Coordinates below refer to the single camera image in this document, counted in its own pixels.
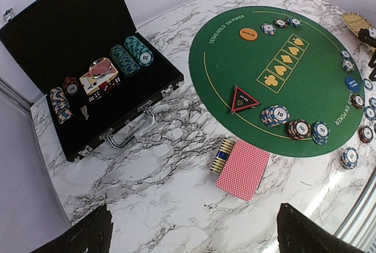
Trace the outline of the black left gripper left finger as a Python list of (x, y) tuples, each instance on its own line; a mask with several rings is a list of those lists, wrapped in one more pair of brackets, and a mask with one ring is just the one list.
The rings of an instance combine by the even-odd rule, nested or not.
[(111, 212), (106, 205), (95, 208), (64, 234), (34, 252), (106, 252), (110, 251), (113, 232)]

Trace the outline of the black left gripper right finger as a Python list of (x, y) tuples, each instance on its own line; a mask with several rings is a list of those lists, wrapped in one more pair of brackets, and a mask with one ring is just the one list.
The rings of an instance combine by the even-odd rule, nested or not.
[(361, 252), (323, 230), (289, 203), (280, 206), (277, 233), (280, 252)]

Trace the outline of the teal chip mat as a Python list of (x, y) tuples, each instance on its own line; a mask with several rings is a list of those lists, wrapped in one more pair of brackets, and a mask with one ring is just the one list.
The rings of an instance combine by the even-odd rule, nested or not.
[(287, 22), (291, 27), (294, 27), (294, 28), (298, 28), (302, 26), (302, 22), (297, 18), (289, 17), (287, 19)]
[(349, 54), (349, 52), (348, 52), (347, 50), (345, 50), (345, 49), (342, 49), (342, 50), (340, 51), (340, 54), (341, 54), (341, 56), (342, 56), (344, 59), (349, 59), (349, 58), (351, 57), (351, 55)]

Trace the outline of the teal chip one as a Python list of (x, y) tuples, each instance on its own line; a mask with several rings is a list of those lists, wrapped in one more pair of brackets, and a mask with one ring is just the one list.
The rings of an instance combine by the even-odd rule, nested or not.
[(363, 80), (362, 80), (362, 82), (363, 82), (363, 85), (364, 85), (364, 87), (367, 89), (367, 90), (369, 90), (369, 91), (372, 91), (373, 90), (373, 84), (372, 84), (372, 82), (369, 80), (369, 79), (367, 79), (367, 78), (364, 78)]

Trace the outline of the red chips bottom mat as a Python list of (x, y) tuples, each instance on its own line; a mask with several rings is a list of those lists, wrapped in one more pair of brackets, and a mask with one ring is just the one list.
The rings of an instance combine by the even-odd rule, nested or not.
[(352, 95), (351, 103), (357, 110), (364, 108), (364, 98), (359, 94)]

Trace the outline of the teal chip top mat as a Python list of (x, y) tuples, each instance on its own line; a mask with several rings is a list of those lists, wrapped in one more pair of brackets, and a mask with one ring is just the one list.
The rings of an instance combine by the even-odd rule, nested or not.
[(289, 17), (287, 19), (287, 22), (291, 27), (294, 27), (294, 28), (298, 28), (302, 26), (302, 22), (297, 18)]

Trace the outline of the teal chip stack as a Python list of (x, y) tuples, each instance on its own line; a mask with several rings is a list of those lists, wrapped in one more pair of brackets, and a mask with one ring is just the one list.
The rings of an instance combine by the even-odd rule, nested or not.
[(375, 130), (375, 98), (370, 97), (368, 99), (368, 105), (364, 107), (364, 115), (371, 122), (371, 126)]

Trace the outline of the red striped card deck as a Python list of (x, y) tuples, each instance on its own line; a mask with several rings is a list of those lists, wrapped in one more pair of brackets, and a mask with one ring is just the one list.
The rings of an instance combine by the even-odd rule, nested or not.
[(270, 153), (243, 140), (235, 141), (216, 187), (244, 201), (250, 201), (258, 189)]

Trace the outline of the small chip top mat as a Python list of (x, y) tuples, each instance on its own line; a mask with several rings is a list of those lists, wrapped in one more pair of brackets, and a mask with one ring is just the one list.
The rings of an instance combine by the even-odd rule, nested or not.
[(286, 28), (288, 27), (288, 22), (283, 19), (275, 19), (274, 25), (278, 28)]

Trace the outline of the white blue chip stack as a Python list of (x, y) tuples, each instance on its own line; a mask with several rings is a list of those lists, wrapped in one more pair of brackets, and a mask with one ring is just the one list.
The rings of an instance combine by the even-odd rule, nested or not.
[(341, 155), (341, 165), (345, 169), (354, 169), (358, 164), (359, 155), (354, 147), (347, 147)]

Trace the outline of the red black chip stack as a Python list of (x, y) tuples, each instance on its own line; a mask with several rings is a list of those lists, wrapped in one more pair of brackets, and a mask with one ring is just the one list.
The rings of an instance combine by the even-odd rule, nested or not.
[(358, 129), (358, 136), (363, 143), (370, 143), (373, 140), (373, 132), (370, 126), (364, 125)]

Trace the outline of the teal chips mat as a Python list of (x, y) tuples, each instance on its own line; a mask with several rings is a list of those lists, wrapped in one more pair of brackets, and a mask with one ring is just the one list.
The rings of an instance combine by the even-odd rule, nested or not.
[(315, 122), (312, 130), (313, 141), (318, 145), (325, 145), (330, 137), (330, 128), (325, 122)]

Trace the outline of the orange dealer button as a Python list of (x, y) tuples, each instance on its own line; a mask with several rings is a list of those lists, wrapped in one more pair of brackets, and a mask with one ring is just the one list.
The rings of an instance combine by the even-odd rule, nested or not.
[(257, 31), (252, 28), (242, 28), (239, 35), (246, 41), (255, 41), (259, 36)]

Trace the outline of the white blue chips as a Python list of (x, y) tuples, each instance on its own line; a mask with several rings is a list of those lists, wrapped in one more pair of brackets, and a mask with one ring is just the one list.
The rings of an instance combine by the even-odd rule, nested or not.
[(274, 105), (264, 109), (260, 115), (261, 122), (268, 127), (286, 124), (290, 121), (290, 112), (285, 106)]

